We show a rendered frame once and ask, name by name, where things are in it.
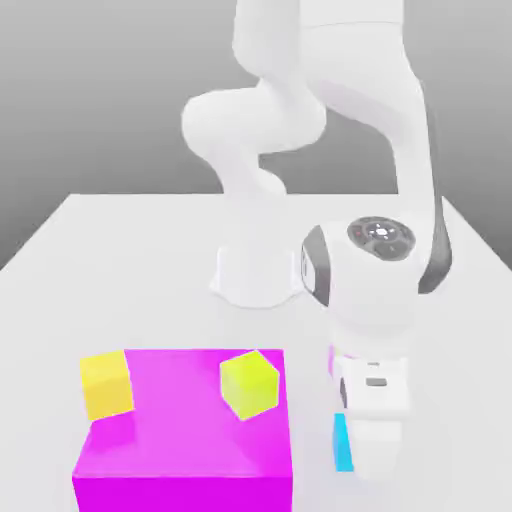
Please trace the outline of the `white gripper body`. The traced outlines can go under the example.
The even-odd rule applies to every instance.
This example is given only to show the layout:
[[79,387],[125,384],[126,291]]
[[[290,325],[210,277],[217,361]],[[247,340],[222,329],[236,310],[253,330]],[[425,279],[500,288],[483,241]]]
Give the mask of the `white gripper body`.
[[402,443],[401,421],[350,419],[348,434],[359,478],[384,479],[393,473]]

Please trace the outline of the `small cyan cube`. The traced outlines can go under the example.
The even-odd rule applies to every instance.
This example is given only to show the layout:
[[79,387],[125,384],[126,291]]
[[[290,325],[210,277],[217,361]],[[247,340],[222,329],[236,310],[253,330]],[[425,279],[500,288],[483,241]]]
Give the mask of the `small cyan cube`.
[[333,455],[337,472],[353,472],[354,466],[345,415],[334,414]]

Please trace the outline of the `small lime cube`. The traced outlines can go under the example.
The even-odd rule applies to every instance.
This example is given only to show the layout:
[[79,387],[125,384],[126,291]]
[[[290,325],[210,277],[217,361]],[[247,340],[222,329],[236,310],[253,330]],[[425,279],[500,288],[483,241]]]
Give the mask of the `small lime cube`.
[[224,360],[219,370],[222,399],[240,421],[279,405],[280,372],[260,351]]

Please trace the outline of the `small yellow cube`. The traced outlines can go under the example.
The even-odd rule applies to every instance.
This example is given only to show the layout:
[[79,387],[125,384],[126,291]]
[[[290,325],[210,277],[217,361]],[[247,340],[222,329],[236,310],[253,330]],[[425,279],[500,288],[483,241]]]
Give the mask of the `small yellow cube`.
[[123,350],[82,358],[80,376],[89,421],[134,410],[130,372]]

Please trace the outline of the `large magenta box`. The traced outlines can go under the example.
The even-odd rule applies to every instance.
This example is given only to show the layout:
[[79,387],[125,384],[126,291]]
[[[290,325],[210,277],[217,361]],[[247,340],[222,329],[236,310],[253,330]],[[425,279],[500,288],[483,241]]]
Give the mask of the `large magenta box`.
[[292,512],[286,381],[241,421],[220,393],[238,349],[126,350],[135,408],[91,424],[72,482],[79,512]]

